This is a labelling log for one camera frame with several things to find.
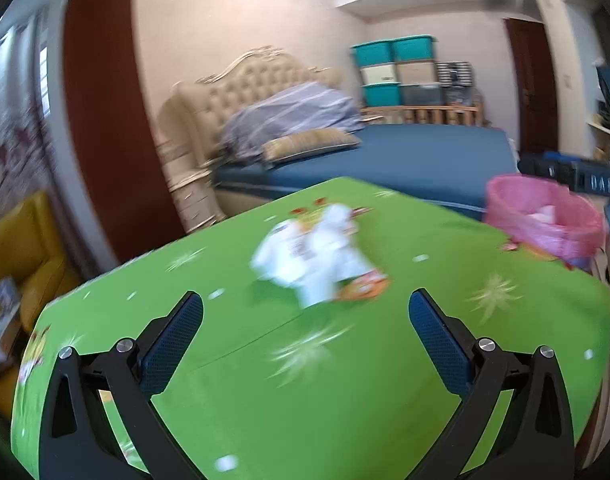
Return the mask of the houndstooth bag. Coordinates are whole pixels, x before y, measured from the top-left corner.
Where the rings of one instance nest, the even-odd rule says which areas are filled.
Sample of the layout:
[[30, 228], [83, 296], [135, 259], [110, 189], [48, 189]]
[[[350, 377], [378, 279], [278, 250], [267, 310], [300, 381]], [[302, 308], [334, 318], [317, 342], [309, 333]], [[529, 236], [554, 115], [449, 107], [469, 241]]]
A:
[[436, 62], [436, 76], [444, 87], [472, 87], [474, 84], [473, 68], [469, 62]]

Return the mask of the pink lined trash bin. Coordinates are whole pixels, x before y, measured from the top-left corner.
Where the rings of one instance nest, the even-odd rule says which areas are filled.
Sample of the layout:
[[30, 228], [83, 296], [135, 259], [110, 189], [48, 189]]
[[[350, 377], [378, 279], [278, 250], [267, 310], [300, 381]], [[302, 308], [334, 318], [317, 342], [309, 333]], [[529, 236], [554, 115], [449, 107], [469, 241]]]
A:
[[503, 174], [488, 181], [484, 221], [540, 252], [585, 266], [608, 234], [590, 200], [551, 180]]

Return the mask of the dark wood door frame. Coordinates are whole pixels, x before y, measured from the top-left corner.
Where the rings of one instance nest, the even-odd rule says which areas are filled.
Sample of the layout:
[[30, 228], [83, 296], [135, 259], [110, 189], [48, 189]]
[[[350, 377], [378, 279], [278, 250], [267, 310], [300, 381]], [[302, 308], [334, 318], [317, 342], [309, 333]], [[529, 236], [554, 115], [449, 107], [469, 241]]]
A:
[[78, 165], [115, 257], [183, 237], [140, 88], [132, 0], [69, 0], [62, 66]]

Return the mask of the white tissue bundle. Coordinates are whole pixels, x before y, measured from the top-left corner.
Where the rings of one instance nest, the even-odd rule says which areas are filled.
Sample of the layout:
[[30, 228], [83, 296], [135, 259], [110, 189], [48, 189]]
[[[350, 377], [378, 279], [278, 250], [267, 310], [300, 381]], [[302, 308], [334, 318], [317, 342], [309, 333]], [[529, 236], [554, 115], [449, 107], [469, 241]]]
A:
[[263, 238], [250, 267], [260, 280], [292, 289], [303, 309], [378, 297], [389, 278], [356, 242], [356, 218], [366, 211], [340, 203], [296, 211]]

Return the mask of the white built-in cabinet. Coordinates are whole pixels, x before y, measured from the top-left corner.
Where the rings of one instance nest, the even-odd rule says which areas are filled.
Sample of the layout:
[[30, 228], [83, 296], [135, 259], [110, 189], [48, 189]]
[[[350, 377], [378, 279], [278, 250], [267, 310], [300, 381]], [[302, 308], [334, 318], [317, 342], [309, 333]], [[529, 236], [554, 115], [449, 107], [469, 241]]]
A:
[[592, 14], [600, 0], [536, 0], [547, 32], [558, 91], [559, 149], [590, 157], [597, 141], [590, 122], [602, 93], [597, 67], [604, 61]]

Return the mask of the blue mattress bed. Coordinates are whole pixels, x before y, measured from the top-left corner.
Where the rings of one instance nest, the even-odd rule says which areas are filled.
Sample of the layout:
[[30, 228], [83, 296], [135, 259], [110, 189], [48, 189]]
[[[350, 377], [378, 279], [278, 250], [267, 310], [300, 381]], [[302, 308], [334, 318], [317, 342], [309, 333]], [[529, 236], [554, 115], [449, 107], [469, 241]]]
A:
[[357, 148], [269, 166], [227, 162], [215, 171], [220, 191], [276, 198], [334, 178], [390, 188], [475, 220], [483, 218], [486, 184], [518, 165], [506, 133], [448, 125], [367, 125]]

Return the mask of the teal storage bin top right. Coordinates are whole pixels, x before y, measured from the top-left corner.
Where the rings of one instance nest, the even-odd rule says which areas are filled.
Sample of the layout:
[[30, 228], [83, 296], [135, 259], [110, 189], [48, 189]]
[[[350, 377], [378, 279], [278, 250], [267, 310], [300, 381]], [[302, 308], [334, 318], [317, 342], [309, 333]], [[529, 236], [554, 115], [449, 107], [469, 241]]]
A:
[[430, 35], [418, 35], [396, 38], [391, 41], [395, 62], [432, 61], [435, 38]]

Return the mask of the green cartoon tablecloth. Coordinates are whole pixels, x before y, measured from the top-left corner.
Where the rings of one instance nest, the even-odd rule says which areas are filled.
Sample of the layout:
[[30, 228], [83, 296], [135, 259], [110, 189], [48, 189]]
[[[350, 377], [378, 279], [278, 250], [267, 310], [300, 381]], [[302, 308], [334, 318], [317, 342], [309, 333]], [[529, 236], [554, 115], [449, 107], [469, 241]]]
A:
[[[261, 280], [255, 250], [316, 200], [360, 209], [356, 242], [389, 279], [373, 299], [302, 308]], [[610, 290], [590, 274], [448, 209], [337, 178], [149, 252], [43, 310], [14, 393], [11, 449], [38, 471], [40, 415], [66, 346], [106, 351], [198, 292], [203, 324], [153, 400], [211, 479], [401, 479], [458, 405], [408, 318], [426, 289], [442, 310], [503, 349], [551, 347], [576, 434], [610, 360]]]

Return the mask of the patterned lace curtain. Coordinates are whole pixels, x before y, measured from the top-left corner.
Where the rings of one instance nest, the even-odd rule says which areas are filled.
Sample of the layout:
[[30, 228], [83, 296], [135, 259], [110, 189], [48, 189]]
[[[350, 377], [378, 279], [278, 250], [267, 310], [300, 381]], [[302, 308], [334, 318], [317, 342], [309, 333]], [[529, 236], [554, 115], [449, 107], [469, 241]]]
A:
[[46, 12], [0, 36], [0, 218], [37, 191], [52, 192], [50, 133], [40, 93]]

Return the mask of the white storage bin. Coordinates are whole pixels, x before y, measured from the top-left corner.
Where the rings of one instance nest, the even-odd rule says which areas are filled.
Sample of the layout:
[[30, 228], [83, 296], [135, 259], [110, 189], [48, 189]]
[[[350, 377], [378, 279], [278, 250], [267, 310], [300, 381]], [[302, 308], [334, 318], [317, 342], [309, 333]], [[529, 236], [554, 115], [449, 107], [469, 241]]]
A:
[[394, 63], [384, 63], [360, 67], [363, 84], [397, 84], [398, 78]]

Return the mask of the white book box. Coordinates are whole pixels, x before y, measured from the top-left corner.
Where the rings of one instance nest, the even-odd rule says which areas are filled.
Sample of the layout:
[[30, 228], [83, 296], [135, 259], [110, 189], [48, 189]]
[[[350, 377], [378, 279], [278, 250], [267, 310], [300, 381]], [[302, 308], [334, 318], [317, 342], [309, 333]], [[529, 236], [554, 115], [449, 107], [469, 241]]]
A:
[[7, 276], [0, 281], [0, 364], [8, 361], [21, 331], [21, 296], [14, 280]]

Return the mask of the teal storage bin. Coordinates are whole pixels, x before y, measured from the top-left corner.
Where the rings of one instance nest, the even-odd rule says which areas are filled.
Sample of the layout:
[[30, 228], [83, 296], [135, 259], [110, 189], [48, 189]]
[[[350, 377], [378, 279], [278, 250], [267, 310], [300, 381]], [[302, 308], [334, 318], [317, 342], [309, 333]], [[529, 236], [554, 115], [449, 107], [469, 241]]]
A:
[[394, 62], [390, 40], [370, 41], [352, 46], [352, 55], [359, 68]]
[[363, 86], [363, 101], [367, 107], [401, 106], [398, 82], [378, 82]]
[[391, 41], [395, 62], [432, 61], [435, 38], [430, 35], [418, 35], [396, 38]]

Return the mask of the teal storage bin top left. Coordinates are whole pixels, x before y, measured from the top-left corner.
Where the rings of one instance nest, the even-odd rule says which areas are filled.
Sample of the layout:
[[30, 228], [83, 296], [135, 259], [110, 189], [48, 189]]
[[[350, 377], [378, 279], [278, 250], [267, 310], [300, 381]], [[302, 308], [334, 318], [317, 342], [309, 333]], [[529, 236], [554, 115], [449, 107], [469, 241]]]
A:
[[390, 40], [370, 41], [352, 46], [352, 55], [359, 68], [394, 62]]

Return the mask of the grey striped duvet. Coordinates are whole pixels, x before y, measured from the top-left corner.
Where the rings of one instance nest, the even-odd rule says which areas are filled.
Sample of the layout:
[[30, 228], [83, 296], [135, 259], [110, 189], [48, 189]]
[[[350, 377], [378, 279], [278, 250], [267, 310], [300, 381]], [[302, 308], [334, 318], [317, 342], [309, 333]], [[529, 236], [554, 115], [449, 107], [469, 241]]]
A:
[[354, 133], [363, 123], [350, 96], [310, 81], [239, 110], [224, 125], [221, 140], [236, 159], [253, 159], [268, 141], [321, 128]]

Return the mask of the beige storage bin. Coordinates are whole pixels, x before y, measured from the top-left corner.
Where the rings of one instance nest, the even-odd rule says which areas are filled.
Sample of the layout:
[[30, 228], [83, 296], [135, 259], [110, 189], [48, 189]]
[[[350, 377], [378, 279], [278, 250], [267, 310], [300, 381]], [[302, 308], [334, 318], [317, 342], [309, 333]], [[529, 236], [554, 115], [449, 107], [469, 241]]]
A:
[[401, 84], [437, 84], [434, 61], [407, 61], [396, 63], [396, 73]]

